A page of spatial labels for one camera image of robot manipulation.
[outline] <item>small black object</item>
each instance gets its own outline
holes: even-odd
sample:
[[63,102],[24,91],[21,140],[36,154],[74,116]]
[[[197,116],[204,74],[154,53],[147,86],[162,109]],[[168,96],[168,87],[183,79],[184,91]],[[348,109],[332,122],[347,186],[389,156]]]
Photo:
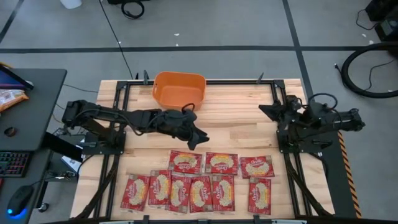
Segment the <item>small black object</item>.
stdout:
[[[125,10],[124,7],[125,7],[126,4],[128,4],[128,3],[137,3],[137,4],[141,7],[141,12],[140,12],[140,14],[138,14],[138,15],[133,15],[133,14],[131,14],[128,10]],[[144,12],[145,12],[145,7],[144,7],[144,5],[141,3],[140,0],[124,2],[124,3],[122,3],[121,9],[122,9],[123,15],[124,15],[125,17],[127,17],[128,19],[138,19],[138,18],[140,18],[142,15],[144,15]]]
[[398,5],[396,0],[372,0],[366,6],[366,13],[371,21],[383,20]]
[[20,214],[26,208],[32,194],[32,186],[26,185],[19,187],[8,202],[7,213],[12,217]]
[[13,137],[15,134],[17,134],[17,129],[16,129],[16,128],[13,128],[13,127],[7,128],[7,129],[4,131],[4,134],[5,134],[6,136],[8,136],[8,137]]
[[398,18],[386,19],[374,30],[381,41],[398,41]]
[[148,224],[149,223],[149,215],[144,215],[144,218],[142,219],[142,224]]
[[47,211],[49,209],[50,205],[48,203],[42,203],[42,206],[40,206],[40,208],[38,208],[37,210],[40,213],[43,213],[45,211]]
[[149,75],[147,70],[144,70],[144,85],[148,85]]
[[257,81],[256,81],[257,85],[261,84],[261,79],[262,79],[263,76],[264,76],[264,72],[261,73],[260,77],[257,79]]
[[253,221],[254,221],[254,224],[261,224],[260,216],[253,215]]

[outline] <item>laptop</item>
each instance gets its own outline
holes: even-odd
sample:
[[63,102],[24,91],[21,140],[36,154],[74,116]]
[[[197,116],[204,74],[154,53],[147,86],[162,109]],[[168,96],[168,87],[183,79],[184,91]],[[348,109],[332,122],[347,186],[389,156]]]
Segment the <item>laptop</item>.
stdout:
[[6,90],[33,90],[33,85],[17,76],[8,68],[0,65],[0,89]]

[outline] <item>computer mouse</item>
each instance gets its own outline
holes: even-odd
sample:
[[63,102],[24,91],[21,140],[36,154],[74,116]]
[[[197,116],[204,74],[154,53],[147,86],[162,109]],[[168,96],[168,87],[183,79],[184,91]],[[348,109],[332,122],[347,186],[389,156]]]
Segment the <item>computer mouse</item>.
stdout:
[[30,197],[33,194],[33,187],[30,185],[22,186],[11,197],[8,201],[7,213],[10,216],[16,216],[20,214],[24,208],[26,208]]

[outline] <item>yellow and black hazard tape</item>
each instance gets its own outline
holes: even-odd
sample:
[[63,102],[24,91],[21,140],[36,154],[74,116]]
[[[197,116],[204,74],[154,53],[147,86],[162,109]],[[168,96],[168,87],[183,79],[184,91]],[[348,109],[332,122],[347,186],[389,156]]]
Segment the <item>yellow and black hazard tape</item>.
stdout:
[[351,195],[353,196],[353,202],[354,202],[354,208],[355,208],[355,211],[356,211],[356,217],[357,218],[362,218],[361,209],[359,208],[358,197],[356,196],[353,175],[351,174],[351,167],[349,166],[349,162],[348,162],[346,146],[344,145],[343,135],[339,131],[338,131],[338,139],[340,141],[341,153],[343,154],[343,161],[344,161],[346,172],[347,172],[348,184],[349,184],[349,187],[350,187]]

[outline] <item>computer keyboard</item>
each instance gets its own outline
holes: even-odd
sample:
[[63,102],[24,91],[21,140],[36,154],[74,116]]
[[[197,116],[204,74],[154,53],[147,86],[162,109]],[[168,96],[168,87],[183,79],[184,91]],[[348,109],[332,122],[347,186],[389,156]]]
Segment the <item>computer keyboard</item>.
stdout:
[[0,151],[0,177],[25,176],[29,160],[29,152]]

